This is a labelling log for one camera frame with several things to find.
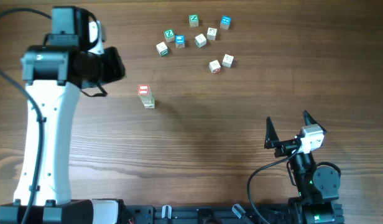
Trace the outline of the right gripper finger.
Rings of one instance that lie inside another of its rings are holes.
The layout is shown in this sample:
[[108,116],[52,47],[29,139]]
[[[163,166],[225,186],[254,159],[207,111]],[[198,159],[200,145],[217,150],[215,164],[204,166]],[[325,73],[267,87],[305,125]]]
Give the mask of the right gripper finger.
[[264,141],[264,148],[265,149],[273,149],[277,148],[279,146],[279,138],[275,131],[273,122],[271,120],[271,117],[266,118],[266,134],[265,134],[265,141]]
[[322,130],[323,130],[323,133],[326,134],[327,133],[327,130],[321,125],[319,124],[311,115],[310,113],[307,111],[307,110],[304,110],[303,111],[303,118],[304,118],[304,122],[305,122],[305,125],[308,126],[308,125],[313,125],[313,124],[317,124]]

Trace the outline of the red M block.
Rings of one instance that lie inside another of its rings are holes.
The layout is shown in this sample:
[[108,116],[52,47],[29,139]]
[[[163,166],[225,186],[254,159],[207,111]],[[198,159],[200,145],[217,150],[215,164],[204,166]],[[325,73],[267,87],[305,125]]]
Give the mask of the red M block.
[[149,97],[151,95],[149,85],[139,85],[138,86],[138,95],[143,97]]

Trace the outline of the white block green E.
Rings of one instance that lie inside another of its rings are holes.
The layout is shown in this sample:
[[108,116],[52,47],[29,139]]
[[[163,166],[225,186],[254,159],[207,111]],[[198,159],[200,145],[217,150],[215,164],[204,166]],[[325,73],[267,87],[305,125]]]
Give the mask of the white block green E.
[[149,95],[140,95],[139,97],[140,97],[142,102],[153,101],[154,100],[154,97],[153,96],[149,96]]

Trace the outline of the white block yellow side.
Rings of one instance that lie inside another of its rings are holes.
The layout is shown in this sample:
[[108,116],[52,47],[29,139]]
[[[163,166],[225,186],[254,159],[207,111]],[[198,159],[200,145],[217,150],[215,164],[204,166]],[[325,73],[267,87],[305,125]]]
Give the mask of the white block yellow side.
[[144,105],[154,105],[155,104],[155,101],[145,101],[145,102],[142,102]]

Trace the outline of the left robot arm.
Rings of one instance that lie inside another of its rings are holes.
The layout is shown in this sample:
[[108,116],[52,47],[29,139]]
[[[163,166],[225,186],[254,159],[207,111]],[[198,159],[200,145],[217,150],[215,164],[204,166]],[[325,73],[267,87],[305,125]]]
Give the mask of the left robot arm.
[[103,26],[76,6],[55,6],[52,30],[22,57],[27,133],[21,177],[13,201],[0,205],[0,223],[127,223],[121,199],[72,199],[69,155],[79,97],[126,70],[115,47],[104,48]]

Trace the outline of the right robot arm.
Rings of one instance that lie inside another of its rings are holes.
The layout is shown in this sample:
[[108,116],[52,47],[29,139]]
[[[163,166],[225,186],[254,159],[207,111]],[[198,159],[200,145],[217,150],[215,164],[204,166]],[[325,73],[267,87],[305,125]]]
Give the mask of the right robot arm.
[[287,158],[287,172],[299,196],[288,200],[294,223],[344,223],[339,199],[341,170],[330,162],[315,162],[313,151],[322,147],[326,129],[308,111],[305,125],[293,139],[281,141],[270,117],[266,119],[264,147],[274,149],[275,157]]

